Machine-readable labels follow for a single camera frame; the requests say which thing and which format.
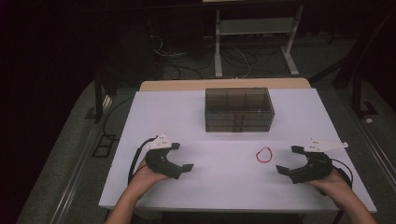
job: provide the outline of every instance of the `transparent plastic box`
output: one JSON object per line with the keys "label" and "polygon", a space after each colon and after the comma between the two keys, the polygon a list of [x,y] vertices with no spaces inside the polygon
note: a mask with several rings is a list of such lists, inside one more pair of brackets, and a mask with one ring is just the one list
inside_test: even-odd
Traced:
{"label": "transparent plastic box", "polygon": [[207,132],[268,132],[274,115],[267,88],[215,88],[205,91]]}

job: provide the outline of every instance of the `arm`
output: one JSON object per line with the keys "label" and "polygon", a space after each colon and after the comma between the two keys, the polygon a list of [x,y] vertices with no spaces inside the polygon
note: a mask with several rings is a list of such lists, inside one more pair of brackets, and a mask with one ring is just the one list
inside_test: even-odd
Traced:
{"label": "arm", "polygon": [[142,161],[105,223],[130,224],[137,201],[157,182],[167,178],[169,177],[166,175],[153,172],[147,167],[146,162]]}
{"label": "arm", "polygon": [[346,212],[352,224],[376,223],[372,214],[337,171],[332,170],[328,177],[309,181],[306,184],[325,192],[341,210]]}

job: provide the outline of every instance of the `white metal frame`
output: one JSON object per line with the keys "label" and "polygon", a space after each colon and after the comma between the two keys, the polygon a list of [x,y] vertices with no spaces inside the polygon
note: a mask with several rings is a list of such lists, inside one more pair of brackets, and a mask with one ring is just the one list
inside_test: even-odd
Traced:
{"label": "white metal frame", "polygon": [[300,18],[303,13],[303,6],[297,8],[296,15],[291,18],[270,18],[258,20],[232,20],[222,21],[219,10],[216,12],[216,51],[215,51],[215,72],[216,78],[222,78],[221,56],[220,56],[220,36],[221,35],[242,35],[242,34],[274,34],[289,33],[286,46],[281,51],[286,64],[293,77],[299,76],[299,72],[291,58],[290,50],[297,33]]}

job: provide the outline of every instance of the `white tabletop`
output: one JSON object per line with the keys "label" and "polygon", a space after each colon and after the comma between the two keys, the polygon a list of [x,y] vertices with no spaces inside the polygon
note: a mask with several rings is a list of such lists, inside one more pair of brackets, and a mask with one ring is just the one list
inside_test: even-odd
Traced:
{"label": "white tabletop", "polygon": [[[127,186],[136,150],[151,137],[166,133],[179,150],[168,160],[194,163],[180,179],[160,182],[138,202],[154,211],[322,212],[338,210],[328,197],[276,171],[276,165],[295,169],[306,165],[291,146],[311,138],[338,141],[336,130],[315,89],[269,90],[276,112],[268,133],[206,133],[205,91],[140,91],[126,120],[109,171],[100,206],[112,208]],[[274,157],[259,163],[256,153],[272,149]],[[143,159],[144,149],[138,160]],[[344,149],[326,153],[353,172],[353,189],[371,212],[376,208]]]}

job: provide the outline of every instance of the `rubber band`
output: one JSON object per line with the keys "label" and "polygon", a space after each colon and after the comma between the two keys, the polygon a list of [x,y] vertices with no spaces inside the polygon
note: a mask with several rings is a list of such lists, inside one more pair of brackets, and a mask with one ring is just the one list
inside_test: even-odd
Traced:
{"label": "rubber band", "polygon": [[271,151],[271,148],[269,148],[269,147],[264,147],[264,148],[262,148],[262,150],[260,150],[258,153],[256,153],[257,161],[259,161],[259,162],[261,162],[261,163],[267,163],[267,162],[268,162],[268,161],[262,161],[262,160],[259,158],[260,153],[262,153],[262,151],[265,150],[265,149],[267,149],[267,150],[270,152],[270,159],[269,159],[268,161],[270,161],[270,160],[272,159],[272,151]]}

